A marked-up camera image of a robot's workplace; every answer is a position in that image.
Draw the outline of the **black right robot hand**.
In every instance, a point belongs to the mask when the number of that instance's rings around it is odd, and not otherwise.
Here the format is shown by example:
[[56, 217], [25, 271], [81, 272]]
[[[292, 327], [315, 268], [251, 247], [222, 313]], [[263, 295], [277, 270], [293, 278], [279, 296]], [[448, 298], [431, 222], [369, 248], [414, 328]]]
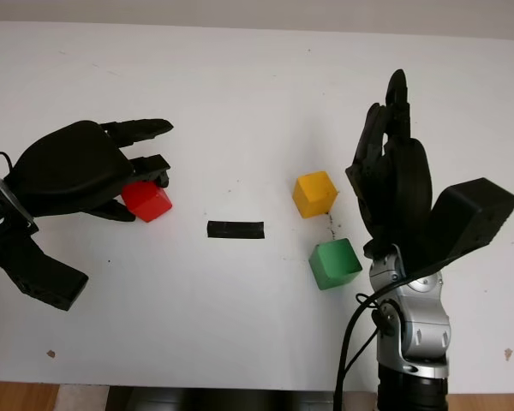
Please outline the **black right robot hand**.
[[431, 211], [432, 182], [422, 143], [411, 137], [406, 75], [396, 70], [383, 104], [369, 108], [352, 165], [345, 170], [378, 259], [415, 239]]

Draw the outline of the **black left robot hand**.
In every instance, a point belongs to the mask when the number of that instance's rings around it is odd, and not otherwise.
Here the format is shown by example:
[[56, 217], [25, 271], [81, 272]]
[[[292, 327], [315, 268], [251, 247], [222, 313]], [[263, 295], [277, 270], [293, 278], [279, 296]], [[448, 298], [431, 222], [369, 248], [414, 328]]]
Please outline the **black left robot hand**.
[[122, 149], [172, 129], [165, 119], [78, 121], [31, 144], [4, 180], [33, 217], [84, 212], [133, 222], [117, 196], [135, 182], [167, 187], [170, 166], [159, 154], [129, 159]]

